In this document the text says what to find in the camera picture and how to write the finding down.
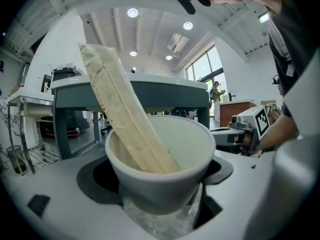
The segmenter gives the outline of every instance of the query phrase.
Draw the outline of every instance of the person in background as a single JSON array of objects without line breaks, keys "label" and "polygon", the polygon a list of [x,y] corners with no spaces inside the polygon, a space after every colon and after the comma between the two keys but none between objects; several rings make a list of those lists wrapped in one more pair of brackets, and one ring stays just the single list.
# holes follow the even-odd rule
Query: person in background
[{"label": "person in background", "polygon": [[220,86],[220,83],[218,81],[215,81],[210,90],[210,100],[213,101],[214,104],[214,121],[216,122],[220,122],[220,96],[222,96],[226,92],[225,90],[219,92],[218,86]]}]

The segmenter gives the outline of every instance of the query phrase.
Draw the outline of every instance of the counter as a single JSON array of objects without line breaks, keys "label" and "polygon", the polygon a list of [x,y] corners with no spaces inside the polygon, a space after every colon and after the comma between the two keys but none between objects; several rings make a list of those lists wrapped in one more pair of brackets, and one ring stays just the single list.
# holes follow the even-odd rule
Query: counter
[{"label": "counter", "polygon": [[252,100],[239,100],[223,102],[220,106],[220,127],[227,127],[233,116],[236,116],[243,111],[246,111],[257,105]]}]

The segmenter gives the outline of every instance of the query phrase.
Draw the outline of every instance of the desk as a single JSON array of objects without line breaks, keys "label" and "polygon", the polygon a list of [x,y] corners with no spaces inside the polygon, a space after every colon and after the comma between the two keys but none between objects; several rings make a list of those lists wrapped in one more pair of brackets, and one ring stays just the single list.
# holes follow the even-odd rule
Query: desk
[{"label": "desk", "polygon": [[[151,74],[128,74],[132,87],[147,113],[170,109],[197,110],[198,122],[209,128],[208,86],[202,82]],[[70,151],[66,131],[66,111],[103,112],[87,76],[75,76],[52,82],[54,91],[53,127],[62,159],[76,155]],[[95,143],[100,141],[98,116],[93,118]]]},{"label": "desk", "polygon": [[220,127],[227,127],[233,116],[257,105],[252,100],[230,101],[220,103]]},{"label": "desk", "polygon": [[[25,129],[24,129],[24,117],[30,118],[41,118],[44,116],[52,115],[52,106],[54,101],[54,96],[51,94],[43,93],[43,92],[35,92],[33,90],[29,90],[25,87],[20,88],[17,92],[12,94],[6,99],[8,103],[7,109],[7,116],[8,116],[8,131],[9,131],[9,138],[12,150],[14,150],[14,143],[12,139],[12,132],[11,132],[11,120],[10,120],[10,108],[17,107],[18,114],[19,114],[19,130],[20,130],[20,137],[22,143],[22,149],[24,154],[24,159],[26,160],[26,165],[29,165],[33,174],[36,173],[34,164],[31,161],[29,149],[27,146]],[[40,127],[39,124],[36,123],[36,129],[39,140],[39,147],[32,147],[31,149],[34,150],[35,148],[44,149],[44,145],[42,142],[42,137],[40,134]]]}]

